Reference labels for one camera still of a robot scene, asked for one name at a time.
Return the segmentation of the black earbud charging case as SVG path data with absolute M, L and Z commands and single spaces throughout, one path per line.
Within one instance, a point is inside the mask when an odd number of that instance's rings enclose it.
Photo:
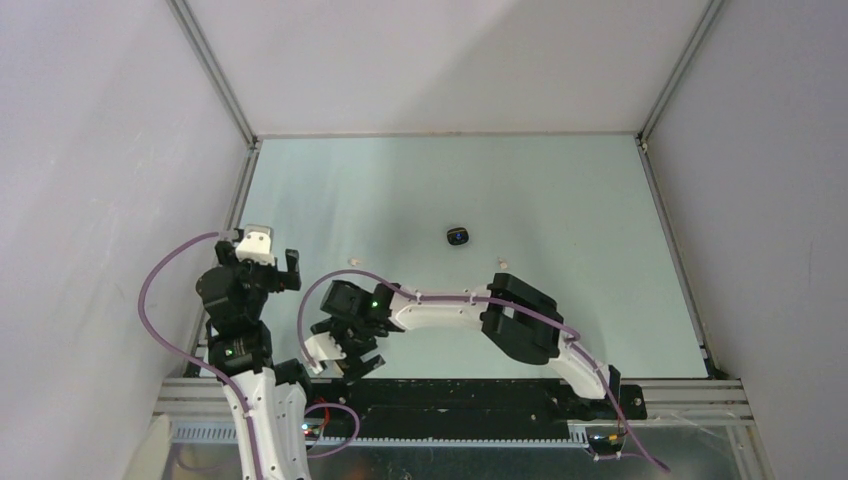
M 470 235 L 466 228 L 454 227 L 446 232 L 446 239 L 451 246 L 461 246 L 469 242 Z

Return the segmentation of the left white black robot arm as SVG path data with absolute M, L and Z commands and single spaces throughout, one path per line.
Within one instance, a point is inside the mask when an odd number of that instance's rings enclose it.
M 316 390 L 298 360 L 274 362 L 271 334 L 261 319 L 270 294 L 300 289 L 299 254 L 286 250 L 280 270 L 270 233 L 259 230 L 220 240 L 215 251 L 218 266 L 195 289 L 208 315 L 208 362 L 229 404 L 242 475 L 307 479 L 301 423 L 315 406 Z

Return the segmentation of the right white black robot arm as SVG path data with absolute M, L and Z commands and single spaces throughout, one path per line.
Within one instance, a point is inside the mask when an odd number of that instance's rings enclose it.
M 316 374 L 334 367 L 356 382 L 383 365 L 377 341 L 421 329 L 461 329 L 485 336 L 513 361 L 551 369 L 571 389 L 567 411 L 584 420 L 643 419 L 640 397 L 629 396 L 613 365 L 592 355 L 581 334 L 567 325 L 557 302 L 518 277 L 497 273 L 486 285 L 457 292 L 427 292 L 392 283 L 374 273 L 366 290 L 343 269 L 319 278 L 307 290 L 329 285 L 320 305 L 327 319 L 305 327 L 307 304 L 297 314 L 300 352 Z

